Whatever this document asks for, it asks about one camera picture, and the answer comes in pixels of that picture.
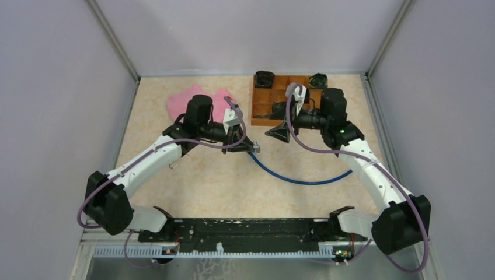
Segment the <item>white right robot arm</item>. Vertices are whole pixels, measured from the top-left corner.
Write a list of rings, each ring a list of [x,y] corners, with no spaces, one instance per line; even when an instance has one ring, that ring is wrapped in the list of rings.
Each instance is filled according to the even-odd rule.
[[[347,117],[347,100],[338,88],[324,89],[320,106],[306,110],[303,103],[309,89],[292,83],[285,95],[283,122],[265,135],[288,143],[299,130],[318,130],[326,153],[334,153],[358,177],[370,194],[378,214],[344,207],[330,214],[329,234],[344,240],[350,233],[374,240],[386,255],[427,242],[431,204],[414,196],[386,170],[371,150],[364,134]]]

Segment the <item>grey combination lock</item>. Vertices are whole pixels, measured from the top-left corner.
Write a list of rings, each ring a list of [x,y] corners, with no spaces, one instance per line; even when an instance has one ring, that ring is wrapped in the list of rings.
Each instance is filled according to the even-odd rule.
[[[260,153],[261,152],[261,147],[257,142],[253,143],[253,153]]]

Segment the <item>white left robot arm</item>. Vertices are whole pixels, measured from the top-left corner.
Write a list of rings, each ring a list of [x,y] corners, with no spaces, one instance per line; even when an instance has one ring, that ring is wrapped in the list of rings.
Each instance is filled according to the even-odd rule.
[[[218,123],[213,119],[213,99],[204,94],[194,95],[186,111],[150,147],[114,170],[91,174],[85,200],[78,209],[79,226],[90,228],[81,219],[86,215],[95,222],[95,229],[102,228],[112,236],[126,230],[145,230],[162,242],[170,240],[175,226],[168,222],[171,216],[165,210],[131,205],[131,197],[144,183],[196,146],[219,149],[222,153],[260,152],[260,146],[247,136],[242,110],[230,97],[224,100],[229,109]]]

